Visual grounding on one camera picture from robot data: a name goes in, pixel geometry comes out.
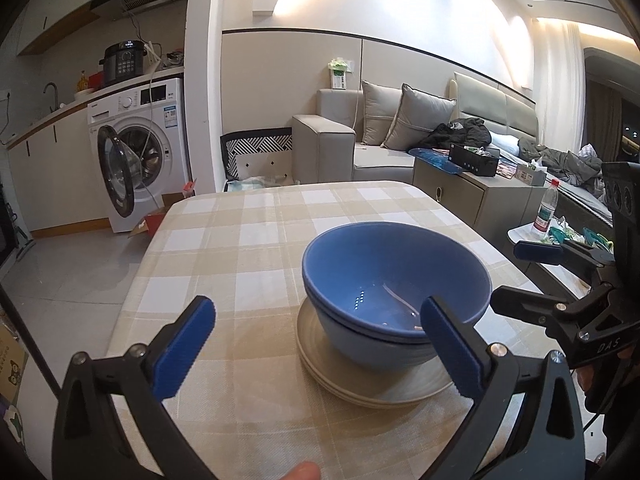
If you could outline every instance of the water bottle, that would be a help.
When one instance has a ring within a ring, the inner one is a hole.
[[[533,222],[533,232],[543,235],[548,231],[549,224],[551,224],[551,217],[554,215],[556,207],[558,206],[558,186],[560,186],[560,181],[555,178],[551,181],[549,189],[545,191],[540,209],[538,210],[538,216],[536,217],[536,221]]]

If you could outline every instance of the brown curtain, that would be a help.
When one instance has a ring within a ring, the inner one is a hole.
[[[587,142],[604,162],[615,161],[622,138],[622,95],[587,80],[585,119]]]

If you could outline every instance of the human hand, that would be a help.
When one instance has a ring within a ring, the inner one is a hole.
[[[631,354],[634,352],[634,348],[635,347],[633,346],[629,346],[623,351],[618,352],[618,358],[629,359],[631,357]],[[576,369],[576,373],[578,374],[578,384],[580,384],[582,390],[587,393],[591,389],[591,385],[593,384],[593,365],[586,365],[582,368],[578,368]],[[628,377],[626,378],[625,384],[631,382],[633,379],[638,377],[638,375],[640,375],[640,366],[636,366],[633,370],[631,370]]]
[[[302,462],[284,475],[281,480],[320,480],[320,468],[313,462]]]

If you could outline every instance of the black pressure cooker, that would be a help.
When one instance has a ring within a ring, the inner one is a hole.
[[[146,56],[142,41],[128,40],[111,45],[104,51],[102,65],[103,86],[109,86],[143,75],[143,57]]]

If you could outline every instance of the white side table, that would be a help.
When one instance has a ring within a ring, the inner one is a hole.
[[[533,224],[526,224],[520,227],[516,227],[515,229],[511,229],[508,231],[508,237],[510,242],[515,245],[518,242],[539,242],[540,240],[536,238],[536,235],[531,231],[533,229]],[[529,279],[534,282],[541,290],[544,290],[546,287],[539,285],[536,282],[535,275],[538,273],[538,270],[543,271],[543,276],[548,276],[557,284],[564,289],[565,291],[570,292],[576,298],[584,297],[587,292],[591,290],[591,287],[585,283],[583,280],[570,273],[564,267],[561,266],[552,266],[547,264],[530,264],[529,268],[525,271],[525,274]]]

